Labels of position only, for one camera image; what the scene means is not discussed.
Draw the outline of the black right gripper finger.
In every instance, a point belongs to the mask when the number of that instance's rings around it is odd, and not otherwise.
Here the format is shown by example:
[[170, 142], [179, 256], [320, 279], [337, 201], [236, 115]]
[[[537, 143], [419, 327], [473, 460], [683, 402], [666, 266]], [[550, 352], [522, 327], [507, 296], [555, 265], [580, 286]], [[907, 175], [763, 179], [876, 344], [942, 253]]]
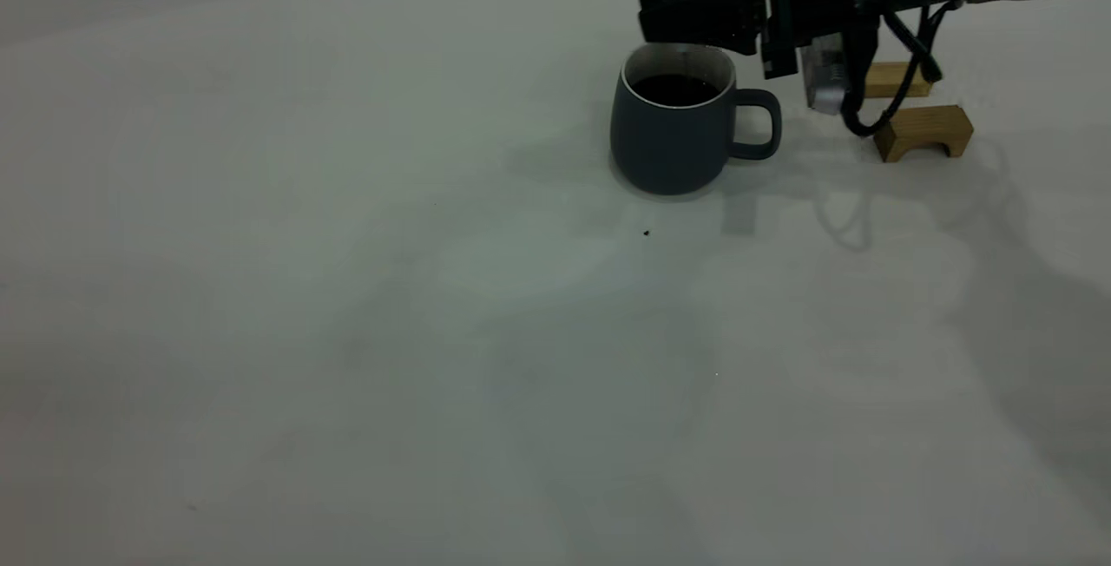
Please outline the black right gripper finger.
[[755, 54], [765, 28], [765, 0], [640, 0], [647, 43], [712, 44]]

